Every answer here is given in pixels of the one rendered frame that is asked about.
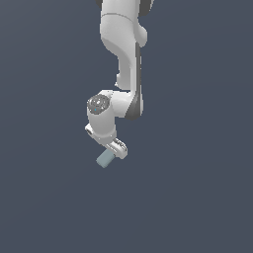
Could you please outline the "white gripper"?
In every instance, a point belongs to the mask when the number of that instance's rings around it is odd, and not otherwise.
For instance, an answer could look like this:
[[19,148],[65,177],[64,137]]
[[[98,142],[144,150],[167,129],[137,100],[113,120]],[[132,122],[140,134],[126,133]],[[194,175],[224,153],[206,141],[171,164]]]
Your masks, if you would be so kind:
[[116,157],[124,159],[127,156],[127,146],[121,140],[115,137],[110,139],[108,143],[102,143],[101,139],[95,135],[90,125],[86,125],[84,129],[101,146],[106,148],[106,150],[96,159],[96,162],[102,168],[106,168]]

